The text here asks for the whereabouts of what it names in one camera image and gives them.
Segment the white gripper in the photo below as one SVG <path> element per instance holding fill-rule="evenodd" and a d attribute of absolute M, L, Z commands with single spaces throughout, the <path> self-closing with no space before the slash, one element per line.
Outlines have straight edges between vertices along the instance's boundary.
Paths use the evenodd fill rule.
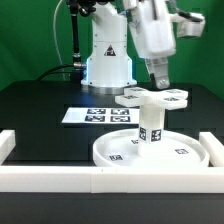
<path fill-rule="evenodd" d="M 158 89 L 169 87 L 168 60 L 176 44 L 172 22 L 164 0 L 143 0 L 131 11 L 129 23 L 134 46 L 145 65 L 152 83 Z"/>

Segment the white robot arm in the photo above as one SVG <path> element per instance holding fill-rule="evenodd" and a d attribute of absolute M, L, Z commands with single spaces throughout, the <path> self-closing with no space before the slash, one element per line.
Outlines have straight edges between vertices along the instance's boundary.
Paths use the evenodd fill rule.
<path fill-rule="evenodd" d="M 132 75 L 132 59 L 127 54 L 131 35 L 140 58 L 156 87 L 169 86 L 167 58 L 176 51 L 172 22 L 164 0 L 123 0 L 121 15 L 112 4 L 97 4 L 93 14 L 93 50 L 86 62 L 82 87 L 100 94 L 119 94 L 137 81 Z"/>

